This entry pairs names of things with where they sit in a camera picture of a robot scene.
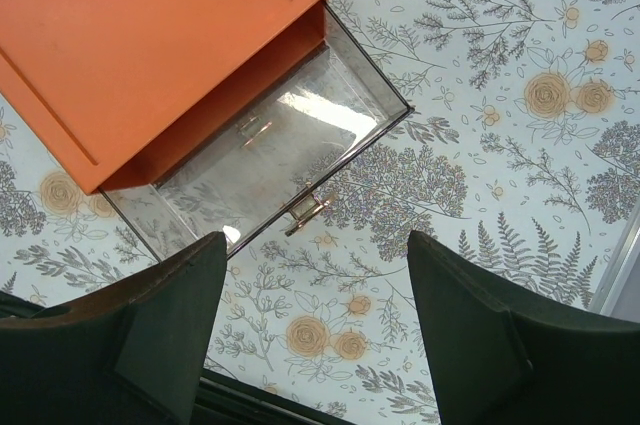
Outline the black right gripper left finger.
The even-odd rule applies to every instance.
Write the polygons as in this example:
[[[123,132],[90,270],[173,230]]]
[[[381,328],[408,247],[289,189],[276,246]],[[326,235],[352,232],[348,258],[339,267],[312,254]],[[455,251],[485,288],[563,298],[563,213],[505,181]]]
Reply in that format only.
[[[212,232],[45,308],[1,295],[4,424],[187,424],[227,267]]]

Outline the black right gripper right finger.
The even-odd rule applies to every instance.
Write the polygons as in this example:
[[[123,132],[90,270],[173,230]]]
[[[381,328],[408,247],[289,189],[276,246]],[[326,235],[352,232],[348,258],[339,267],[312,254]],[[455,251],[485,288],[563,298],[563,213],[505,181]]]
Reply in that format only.
[[[423,232],[407,260],[442,423],[638,423],[638,324],[536,294]]]

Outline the clear plastic drawer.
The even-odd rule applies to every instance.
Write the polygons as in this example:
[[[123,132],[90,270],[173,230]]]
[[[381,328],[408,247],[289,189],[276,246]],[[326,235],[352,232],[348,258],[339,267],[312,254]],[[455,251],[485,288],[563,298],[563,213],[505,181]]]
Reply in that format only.
[[[164,260],[221,232],[238,253],[279,219],[293,235],[334,201],[319,189],[411,112],[332,8],[318,51],[185,164],[107,200]]]

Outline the orange drawer box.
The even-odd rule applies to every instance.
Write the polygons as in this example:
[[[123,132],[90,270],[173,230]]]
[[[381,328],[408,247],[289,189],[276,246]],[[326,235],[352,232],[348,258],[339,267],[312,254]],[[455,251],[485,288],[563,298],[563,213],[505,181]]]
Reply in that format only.
[[[152,183],[325,39],[326,0],[1,0],[1,93],[86,193]]]

